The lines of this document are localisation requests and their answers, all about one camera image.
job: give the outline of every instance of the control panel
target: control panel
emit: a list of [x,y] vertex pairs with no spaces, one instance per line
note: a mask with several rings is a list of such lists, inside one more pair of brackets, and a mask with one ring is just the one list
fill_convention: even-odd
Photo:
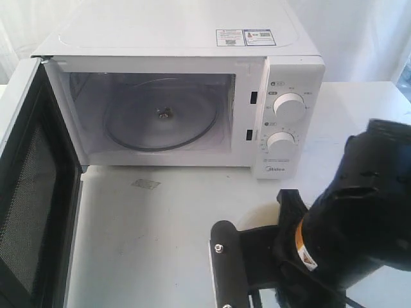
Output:
[[256,121],[256,178],[290,178],[324,74],[319,56],[268,57]]

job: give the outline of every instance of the door mesh screen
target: door mesh screen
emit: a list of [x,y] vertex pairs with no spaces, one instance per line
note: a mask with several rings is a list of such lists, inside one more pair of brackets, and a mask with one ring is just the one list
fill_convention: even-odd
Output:
[[0,226],[0,258],[29,294],[36,280],[56,173],[46,136],[38,125]]

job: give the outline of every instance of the bolt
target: bolt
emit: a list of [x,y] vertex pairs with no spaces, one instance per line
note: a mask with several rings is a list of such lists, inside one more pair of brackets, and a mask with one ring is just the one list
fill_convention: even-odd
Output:
[[216,251],[216,253],[222,253],[224,250],[224,246],[221,244],[216,244],[216,246],[214,246],[214,250]]

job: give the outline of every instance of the microwave door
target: microwave door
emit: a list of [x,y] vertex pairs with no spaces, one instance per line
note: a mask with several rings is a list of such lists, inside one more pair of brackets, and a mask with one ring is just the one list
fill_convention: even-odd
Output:
[[40,59],[0,99],[1,307],[63,307],[81,166]]

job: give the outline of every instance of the microwave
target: microwave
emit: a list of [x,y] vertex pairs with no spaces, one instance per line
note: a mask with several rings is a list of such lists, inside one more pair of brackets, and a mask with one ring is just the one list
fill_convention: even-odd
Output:
[[87,166],[293,176],[323,74],[286,1],[84,1],[0,100],[2,307],[62,307]]

